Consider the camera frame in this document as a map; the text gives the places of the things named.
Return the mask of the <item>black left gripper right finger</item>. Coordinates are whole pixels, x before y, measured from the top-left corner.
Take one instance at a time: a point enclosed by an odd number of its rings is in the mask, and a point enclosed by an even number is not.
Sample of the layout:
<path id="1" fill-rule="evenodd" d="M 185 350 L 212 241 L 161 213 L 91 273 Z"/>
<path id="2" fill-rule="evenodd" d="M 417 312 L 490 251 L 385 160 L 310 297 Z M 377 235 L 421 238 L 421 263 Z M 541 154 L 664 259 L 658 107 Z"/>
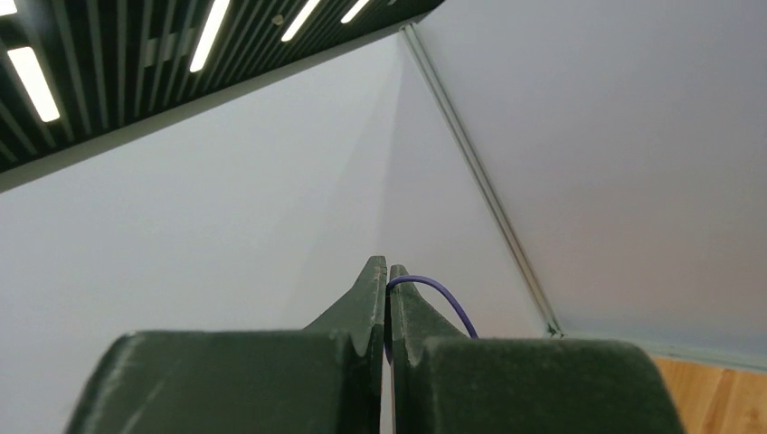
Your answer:
<path id="1" fill-rule="evenodd" d="M 419 293 L 402 265 L 388 285 L 398 433 L 680 433 L 663 378 L 633 344 L 479 339 Z"/>

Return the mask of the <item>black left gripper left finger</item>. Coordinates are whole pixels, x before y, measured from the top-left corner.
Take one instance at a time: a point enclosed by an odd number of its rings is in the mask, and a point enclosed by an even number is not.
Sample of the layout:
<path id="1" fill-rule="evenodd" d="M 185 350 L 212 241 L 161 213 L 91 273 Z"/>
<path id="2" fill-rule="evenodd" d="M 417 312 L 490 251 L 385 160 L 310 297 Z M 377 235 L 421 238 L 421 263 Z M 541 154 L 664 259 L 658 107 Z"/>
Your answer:
<path id="1" fill-rule="evenodd" d="M 375 433 L 387 264 L 300 330 L 141 331 L 85 384 L 70 433 Z"/>

